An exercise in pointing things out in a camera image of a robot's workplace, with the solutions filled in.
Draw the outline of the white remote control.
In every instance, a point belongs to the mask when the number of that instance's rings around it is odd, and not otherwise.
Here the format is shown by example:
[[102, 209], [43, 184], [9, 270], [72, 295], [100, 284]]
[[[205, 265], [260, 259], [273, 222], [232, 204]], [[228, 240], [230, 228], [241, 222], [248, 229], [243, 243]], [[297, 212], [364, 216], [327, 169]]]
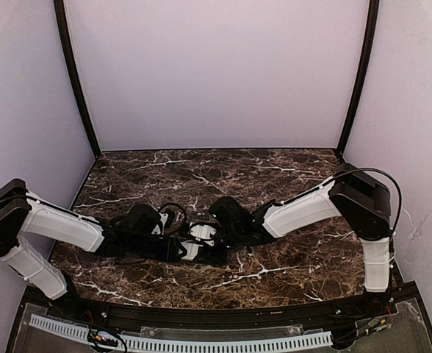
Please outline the white remote control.
[[187, 240], [182, 242], [181, 245], [184, 248], [184, 252], [179, 255], [181, 260], [195, 263], [202, 261], [204, 252], [204, 245], [202, 243]]

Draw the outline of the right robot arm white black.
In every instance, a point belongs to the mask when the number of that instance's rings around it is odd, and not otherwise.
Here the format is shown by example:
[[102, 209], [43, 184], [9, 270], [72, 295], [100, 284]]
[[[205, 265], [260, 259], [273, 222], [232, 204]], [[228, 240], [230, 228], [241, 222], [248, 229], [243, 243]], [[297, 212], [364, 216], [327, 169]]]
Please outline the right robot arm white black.
[[268, 202], [249, 212], [225, 196], [211, 205], [209, 214], [222, 229], [227, 246], [265, 245], [319, 221], [343, 217], [361, 241], [366, 292], [384, 293], [397, 224], [390, 221], [390, 191], [372, 177], [375, 172], [344, 163], [333, 176], [287, 201]]

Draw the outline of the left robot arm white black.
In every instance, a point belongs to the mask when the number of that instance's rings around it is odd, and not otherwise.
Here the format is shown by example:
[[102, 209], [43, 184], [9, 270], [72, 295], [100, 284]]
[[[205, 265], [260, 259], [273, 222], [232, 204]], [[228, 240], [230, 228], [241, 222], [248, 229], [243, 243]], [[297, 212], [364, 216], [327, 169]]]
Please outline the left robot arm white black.
[[151, 212], [153, 225], [145, 231], [129, 224], [114, 226], [51, 204], [26, 188], [22, 179], [12, 179], [0, 189], [0, 260], [39, 288], [52, 300], [73, 292], [74, 286], [24, 237], [42, 235], [69, 243], [102, 257], [135, 254], [155, 260], [176, 261], [188, 248], [179, 239], [164, 234], [168, 217]]

